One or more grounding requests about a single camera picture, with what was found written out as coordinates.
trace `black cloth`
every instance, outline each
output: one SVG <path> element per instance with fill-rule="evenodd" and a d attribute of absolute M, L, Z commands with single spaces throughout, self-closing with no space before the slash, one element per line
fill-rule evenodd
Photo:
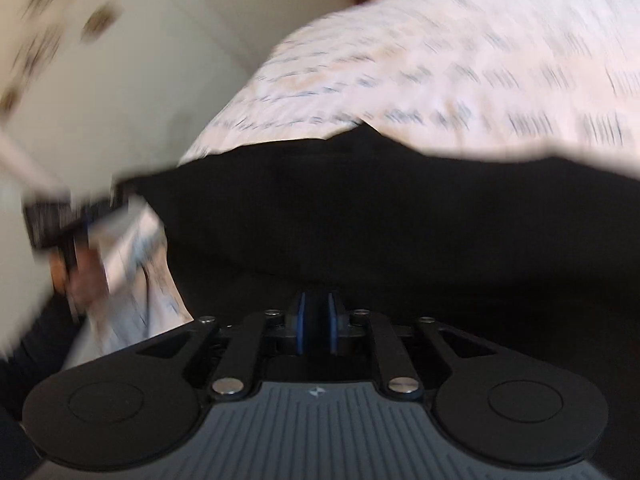
<path fill-rule="evenodd" d="M 133 179 L 194 316 L 238 322 L 309 286 L 397 323 L 435 316 L 597 384 L 594 457 L 640 478 L 640 182 L 560 158 L 423 156 L 362 125 Z"/>
<path fill-rule="evenodd" d="M 11 357 L 0 360 L 0 480 L 25 478 L 39 463 L 18 424 L 29 392 L 60 371 L 82 319 L 75 322 L 64 296 L 54 294 Z"/>

